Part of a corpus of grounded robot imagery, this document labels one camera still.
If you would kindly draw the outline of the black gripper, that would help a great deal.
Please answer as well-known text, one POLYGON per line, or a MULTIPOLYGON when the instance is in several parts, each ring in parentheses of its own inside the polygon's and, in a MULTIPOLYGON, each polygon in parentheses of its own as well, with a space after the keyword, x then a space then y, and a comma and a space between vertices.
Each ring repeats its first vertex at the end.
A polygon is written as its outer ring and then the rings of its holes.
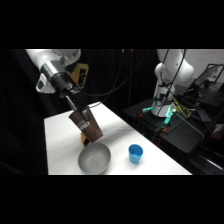
MULTIPOLYGON (((58 93, 60 98, 66 97, 68 104, 74 112, 78 111, 78 108, 70 98, 73 98, 75 94, 79 93, 82 86, 76 84, 68 73, 61 72, 55 74, 52 77, 52 87, 58 93)), ((91 120, 92 113, 89 106, 83 110, 83 116, 86 121, 91 120)))

